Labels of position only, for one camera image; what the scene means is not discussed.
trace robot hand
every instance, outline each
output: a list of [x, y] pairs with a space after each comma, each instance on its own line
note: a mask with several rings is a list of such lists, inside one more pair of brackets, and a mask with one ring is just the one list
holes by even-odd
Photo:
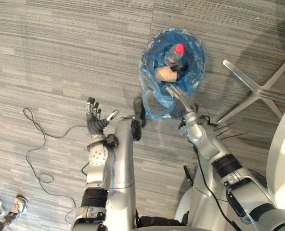
[[87, 100], [86, 108], [86, 122], [87, 129], [91, 136], [102, 135], [104, 128], [109, 124], [109, 122], [115, 118], [119, 111], [114, 110], [109, 116], [105, 119], [101, 119], [101, 109], [99, 108], [99, 103], [95, 103], [95, 98], [89, 97]]
[[196, 112], [195, 106], [192, 106], [192, 104], [189, 102], [188, 95], [182, 89], [168, 83], [166, 85], [166, 90], [176, 101], [175, 108], [170, 113], [172, 118], [184, 117], [190, 112]]

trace plastic bag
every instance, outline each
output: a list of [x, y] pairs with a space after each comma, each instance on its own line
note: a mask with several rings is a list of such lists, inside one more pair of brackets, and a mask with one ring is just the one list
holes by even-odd
[[166, 82], [155, 78], [155, 68], [167, 66], [165, 55], [171, 46], [182, 43], [184, 55], [178, 64], [188, 64], [188, 70], [181, 73], [182, 78], [173, 84], [182, 88], [188, 95], [205, 76], [206, 52], [198, 36], [186, 29], [171, 27], [164, 29], [149, 40], [139, 61], [142, 100], [146, 113], [151, 118], [160, 118], [170, 113], [175, 102], [165, 89]]

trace red bottle cap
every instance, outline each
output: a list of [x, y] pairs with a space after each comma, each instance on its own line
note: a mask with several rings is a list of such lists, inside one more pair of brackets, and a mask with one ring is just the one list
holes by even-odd
[[175, 47], [175, 52], [180, 54], [184, 51], [184, 45], [182, 43], [178, 43]]

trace water bottle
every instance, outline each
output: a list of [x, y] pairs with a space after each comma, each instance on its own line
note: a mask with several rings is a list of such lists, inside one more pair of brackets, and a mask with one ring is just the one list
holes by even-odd
[[183, 57], [183, 53], [184, 45], [177, 43], [169, 49], [165, 57], [169, 64], [176, 64]]

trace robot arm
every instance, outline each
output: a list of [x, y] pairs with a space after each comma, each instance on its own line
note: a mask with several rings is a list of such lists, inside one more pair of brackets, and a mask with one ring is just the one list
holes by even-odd
[[77, 209], [72, 231], [107, 231], [103, 225], [106, 218], [106, 201], [112, 177], [114, 153], [108, 148], [104, 128], [117, 116], [118, 110], [113, 111], [105, 119], [100, 119], [101, 110], [94, 98], [87, 101], [87, 128], [91, 136], [89, 151], [89, 172], [87, 185], [82, 197], [81, 206]]
[[244, 223], [252, 222], [257, 231], [285, 231], [285, 210], [275, 208], [265, 188], [215, 136], [207, 121], [197, 116], [186, 93], [172, 84], [167, 84], [166, 90], [179, 105], [178, 111], [172, 114], [183, 117], [179, 127], [181, 135], [197, 147], [219, 174], [227, 189], [227, 200], [240, 219]]

